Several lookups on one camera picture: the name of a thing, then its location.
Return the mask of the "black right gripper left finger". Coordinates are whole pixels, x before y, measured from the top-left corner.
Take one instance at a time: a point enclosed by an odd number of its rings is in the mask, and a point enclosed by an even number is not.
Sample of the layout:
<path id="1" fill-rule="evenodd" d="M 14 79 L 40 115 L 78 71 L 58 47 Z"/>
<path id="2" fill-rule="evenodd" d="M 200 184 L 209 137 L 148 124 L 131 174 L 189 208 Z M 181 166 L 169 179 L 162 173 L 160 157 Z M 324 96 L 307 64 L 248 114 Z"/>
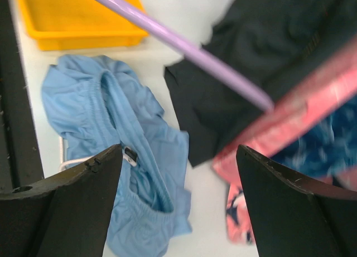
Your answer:
<path id="1" fill-rule="evenodd" d="M 1 194 L 2 256 L 102 256 L 122 166 L 119 144 Z"/>

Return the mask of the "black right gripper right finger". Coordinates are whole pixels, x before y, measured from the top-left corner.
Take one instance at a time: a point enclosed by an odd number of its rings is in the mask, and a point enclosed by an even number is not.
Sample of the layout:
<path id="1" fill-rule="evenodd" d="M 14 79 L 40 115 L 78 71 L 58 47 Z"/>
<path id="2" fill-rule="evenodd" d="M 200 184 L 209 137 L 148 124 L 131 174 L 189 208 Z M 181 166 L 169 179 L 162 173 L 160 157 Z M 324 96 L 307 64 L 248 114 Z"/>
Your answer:
<path id="1" fill-rule="evenodd" d="M 356 192 L 240 145 L 237 165 L 259 256 L 356 256 Z"/>

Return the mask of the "light blue mesh shorts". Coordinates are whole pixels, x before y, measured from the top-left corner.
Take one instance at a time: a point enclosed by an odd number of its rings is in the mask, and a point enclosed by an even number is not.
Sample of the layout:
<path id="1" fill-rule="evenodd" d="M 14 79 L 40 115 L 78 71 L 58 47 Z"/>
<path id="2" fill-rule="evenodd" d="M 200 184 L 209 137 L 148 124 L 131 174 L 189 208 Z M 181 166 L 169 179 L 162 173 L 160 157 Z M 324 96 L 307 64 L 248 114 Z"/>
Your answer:
<path id="1" fill-rule="evenodd" d="M 170 239 L 190 233 L 185 188 L 189 136 L 124 62 L 64 55 L 51 65 L 42 101 L 69 160 L 119 144 L 123 162 L 107 234 L 118 256 L 163 256 Z"/>

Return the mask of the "lilac plastic hanger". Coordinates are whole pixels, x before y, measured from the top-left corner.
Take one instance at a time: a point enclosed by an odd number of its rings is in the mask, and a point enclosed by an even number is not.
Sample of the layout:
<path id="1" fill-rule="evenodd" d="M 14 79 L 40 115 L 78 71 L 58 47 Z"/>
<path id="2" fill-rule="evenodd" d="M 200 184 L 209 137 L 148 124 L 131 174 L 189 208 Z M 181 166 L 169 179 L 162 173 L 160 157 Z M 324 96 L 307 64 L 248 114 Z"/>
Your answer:
<path id="1" fill-rule="evenodd" d="M 268 112 L 274 109 L 273 100 L 261 88 L 208 51 L 195 46 L 192 42 L 155 21 L 138 8 L 124 0 L 96 1 L 184 54 L 193 64 L 215 77 L 260 110 Z"/>

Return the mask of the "blue floral shorts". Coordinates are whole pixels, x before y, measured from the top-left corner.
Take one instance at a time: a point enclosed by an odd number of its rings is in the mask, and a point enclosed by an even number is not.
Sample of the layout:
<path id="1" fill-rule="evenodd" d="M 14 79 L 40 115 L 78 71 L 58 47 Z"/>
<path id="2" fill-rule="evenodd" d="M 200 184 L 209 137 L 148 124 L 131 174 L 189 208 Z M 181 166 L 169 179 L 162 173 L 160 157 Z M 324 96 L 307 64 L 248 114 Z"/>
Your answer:
<path id="1" fill-rule="evenodd" d="M 333 175 L 356 166 L 356 97 L 271 159 L 310 177 Z"/>

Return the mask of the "black shorts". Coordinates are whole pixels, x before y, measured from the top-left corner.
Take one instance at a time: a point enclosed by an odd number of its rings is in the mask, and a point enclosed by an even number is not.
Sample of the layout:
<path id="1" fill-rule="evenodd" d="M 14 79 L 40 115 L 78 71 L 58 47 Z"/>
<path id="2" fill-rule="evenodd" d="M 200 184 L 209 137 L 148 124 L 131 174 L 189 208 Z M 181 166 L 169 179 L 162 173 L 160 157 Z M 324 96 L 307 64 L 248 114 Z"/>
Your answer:
<path id="1" fill-rule="evenodd" d="M 204 49 L 278 101 L 356 35 L 356 0 L 234 0 Z M 215 157 L 262 112 L 189 60 L 165 68 L 189 162 Z"/>

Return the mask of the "yellow plastic tray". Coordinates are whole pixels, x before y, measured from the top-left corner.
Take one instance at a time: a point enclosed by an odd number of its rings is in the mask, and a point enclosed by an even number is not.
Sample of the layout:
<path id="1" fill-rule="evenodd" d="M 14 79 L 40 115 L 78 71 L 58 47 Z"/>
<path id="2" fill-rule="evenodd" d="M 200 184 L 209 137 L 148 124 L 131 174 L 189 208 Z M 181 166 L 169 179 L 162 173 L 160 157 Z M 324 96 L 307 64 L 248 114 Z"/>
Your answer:
<path id="1" fill-rule="evenodd" d="M 95 0 L 17 0 L 42 51 L 131 47 L 148 33 Z"/>

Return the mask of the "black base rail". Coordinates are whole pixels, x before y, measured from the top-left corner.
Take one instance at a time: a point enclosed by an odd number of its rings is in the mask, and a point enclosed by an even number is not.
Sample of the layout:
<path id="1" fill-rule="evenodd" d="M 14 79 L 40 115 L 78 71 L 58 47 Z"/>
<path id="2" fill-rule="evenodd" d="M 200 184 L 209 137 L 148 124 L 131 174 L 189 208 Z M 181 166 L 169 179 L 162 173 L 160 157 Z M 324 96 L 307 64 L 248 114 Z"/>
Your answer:
<path id="1" fill-rule="evenodd" d="M 1 191 L 44 173 L 9 0 L 1 0 Z"/>

